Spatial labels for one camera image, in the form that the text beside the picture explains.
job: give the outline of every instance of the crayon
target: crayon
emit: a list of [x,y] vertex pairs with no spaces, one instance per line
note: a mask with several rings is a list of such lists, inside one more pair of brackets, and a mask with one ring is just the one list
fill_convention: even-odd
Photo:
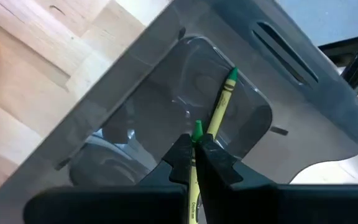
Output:
[[212,134],[213,138],[216,138],[219,127],[222,123],[224,113],[226,112],[227,104],[229,103],[231,93],[234,90],[237,81],[238,68],[234,67],[224,83],[221,96],[218,101],[218,105],[215,107],[214,114],[212,115],[211,122],[209,124],[207,133]]
[[[198,139],[203,135],[203,125],[200,120],[196,121],[191,140],[193,145],[196,144]],[[195,150],[191,155],[191,167],[190,167],[190,187],[189,187],[189,211],[188,211],[188,224],[198,223],[198,209],[200,206],[200,187],[197,181],[197,169],[196,169],[196,157]]]

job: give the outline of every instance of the gray floor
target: gray floor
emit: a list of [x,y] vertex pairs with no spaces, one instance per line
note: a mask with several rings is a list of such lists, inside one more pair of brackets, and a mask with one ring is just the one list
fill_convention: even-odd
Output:
[[358,36],[358,0],[277,0],[315,45]]
[[[358,36],[358,0],[277,0],[315,45]],[[358,156],[306,168],[296,184],[358,184]]]

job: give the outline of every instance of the crayon tip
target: crayon tip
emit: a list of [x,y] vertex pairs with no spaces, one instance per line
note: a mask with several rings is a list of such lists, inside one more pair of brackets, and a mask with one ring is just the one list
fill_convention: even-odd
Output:
[[227,79],[233,80],[233,81],[237,81],[237,73],[238,73],[238,68],[234,67],[231,71],[230,74],[228,76]]
[[196,120],[193,134],[191,134],[191,140],[197,142],[203,134],[203,123],[200,120]]

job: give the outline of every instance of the yellow object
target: yellow object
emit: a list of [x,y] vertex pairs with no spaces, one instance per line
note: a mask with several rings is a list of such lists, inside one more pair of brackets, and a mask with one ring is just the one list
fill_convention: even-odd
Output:
[[212,134],[214,139],[222,123],[224,113],[226,112],[227,104],[229,103],[231,97],[231,92],[234,90],[235,85],[236,81],[231,79],[227,79],[224,83],[221,97],[219,99],[218,105],[215,108],[214,114],[212,115],[208,130],[206,131],[208,134]]
[[190,189],[189,189],[189,222],[188,224],[198,223],[198,208],[200,206],[200,187],[197,181],[196,158],[193,149],[190,168]]

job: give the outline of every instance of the wooden surface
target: wooden surface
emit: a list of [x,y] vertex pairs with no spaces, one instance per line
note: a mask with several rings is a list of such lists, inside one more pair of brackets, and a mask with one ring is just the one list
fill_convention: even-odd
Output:
[[0,0],[0,186],[169,0]]

